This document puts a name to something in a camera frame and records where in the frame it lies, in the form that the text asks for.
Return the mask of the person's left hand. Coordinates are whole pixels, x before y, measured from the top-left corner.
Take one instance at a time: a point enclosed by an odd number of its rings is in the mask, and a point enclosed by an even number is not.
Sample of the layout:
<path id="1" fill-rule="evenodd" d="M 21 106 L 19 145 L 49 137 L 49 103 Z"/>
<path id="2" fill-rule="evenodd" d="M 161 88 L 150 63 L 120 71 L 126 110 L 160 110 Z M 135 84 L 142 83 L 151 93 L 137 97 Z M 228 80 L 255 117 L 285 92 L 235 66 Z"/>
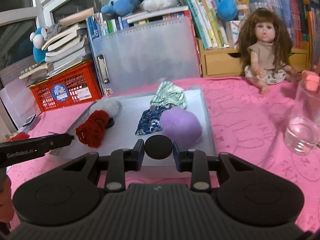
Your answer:
<path id="1" fill-rule="evenodd" d="M 11 198 L 11 180 L 8 176 L 3 181 L 0 205 L 0 221 L 1 223 L 9 223 L 13 219 L 15 211 Z"/>

